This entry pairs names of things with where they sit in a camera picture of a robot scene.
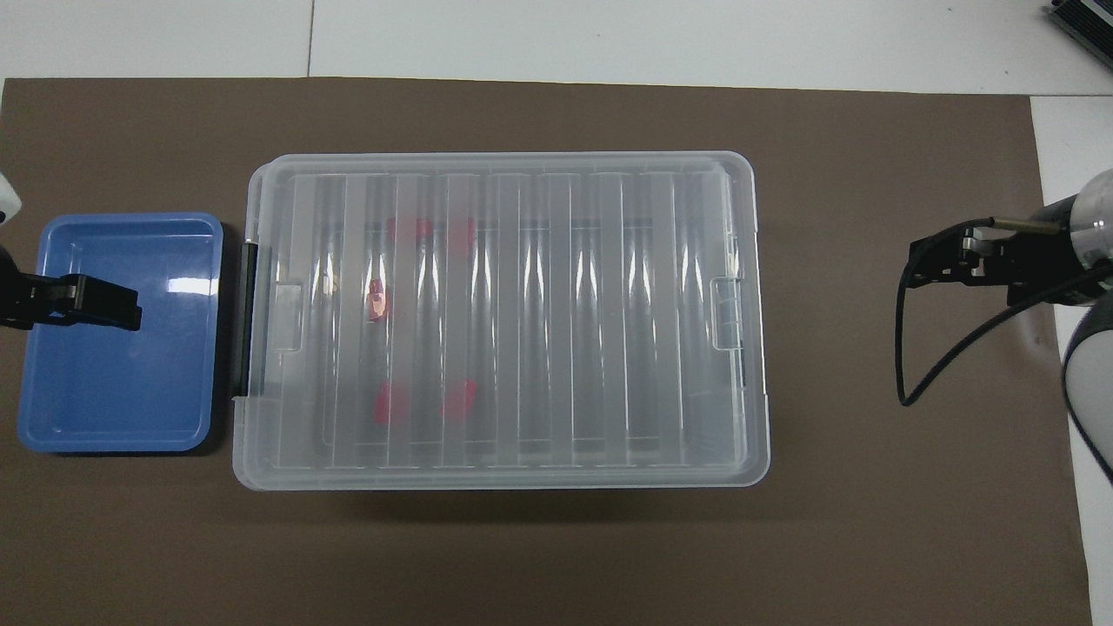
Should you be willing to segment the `brown paper table mat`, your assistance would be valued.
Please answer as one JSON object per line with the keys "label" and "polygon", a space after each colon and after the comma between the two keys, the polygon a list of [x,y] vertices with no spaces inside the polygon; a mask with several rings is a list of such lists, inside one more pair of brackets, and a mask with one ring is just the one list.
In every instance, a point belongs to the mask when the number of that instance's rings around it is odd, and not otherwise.
{"label": "brown paper table mat", "polygon": [[17,439],[0,329],[0,626],[1090,626],[1055,324],[893,384],[908,244],[1044,203],[1026,97],[390,79],[8,79],[0,170],[45,224],[207,211],[289,153],[731,150],[754,166],[772,461],[741,489],[259,492],[230,440]]}

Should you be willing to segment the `blue plastic tray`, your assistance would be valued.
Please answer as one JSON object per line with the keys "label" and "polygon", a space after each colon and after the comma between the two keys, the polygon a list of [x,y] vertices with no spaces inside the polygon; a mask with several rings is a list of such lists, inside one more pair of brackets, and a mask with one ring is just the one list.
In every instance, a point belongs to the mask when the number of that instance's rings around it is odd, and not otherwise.
{"label": "blue plastic tray", "polygon": [[24,346],[17,436],[47,453],[177,453],[210,433],[223,226],[210,214],[61,216],[37,270],[134,290],[136,331],[38,325]]}

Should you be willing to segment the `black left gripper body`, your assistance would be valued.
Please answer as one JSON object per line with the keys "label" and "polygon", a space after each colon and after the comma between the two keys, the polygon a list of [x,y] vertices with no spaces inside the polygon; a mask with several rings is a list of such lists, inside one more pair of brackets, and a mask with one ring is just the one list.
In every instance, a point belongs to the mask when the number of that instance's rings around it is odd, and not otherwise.
{"label": "black left gripper body", "polygon": [[11,254],[0,250],[0,326],[29,331],[36,324],[61,325],[56,304],[63,283],[17,268]]}

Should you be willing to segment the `grey finned metal device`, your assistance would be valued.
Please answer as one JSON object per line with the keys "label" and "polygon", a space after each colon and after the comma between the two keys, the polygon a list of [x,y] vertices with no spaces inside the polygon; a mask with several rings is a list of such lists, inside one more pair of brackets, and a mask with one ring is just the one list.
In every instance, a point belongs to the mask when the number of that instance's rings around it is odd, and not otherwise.
{"label": "grey finned metal device", "polygon": [[1090,53],[1113,66],[1113,0],[1050,0],[1048,18]]}

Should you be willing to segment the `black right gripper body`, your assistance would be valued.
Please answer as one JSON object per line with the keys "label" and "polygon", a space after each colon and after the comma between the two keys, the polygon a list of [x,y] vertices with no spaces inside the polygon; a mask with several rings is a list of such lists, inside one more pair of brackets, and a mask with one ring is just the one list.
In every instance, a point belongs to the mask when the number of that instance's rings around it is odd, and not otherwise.
{"label": "black right gripper body", "polygon": [[1047,223],[1058,231],[1054,234],[1017,231],[1009,239],[1007,253],[1014,262],[1015,275],[1009,278],[1007,305],[1017,306],[1041,293],[1077,277],[1083,273],[1072,237],[1070,218],[1074,200],[1058,200],[1038,211],[1030,223]]}

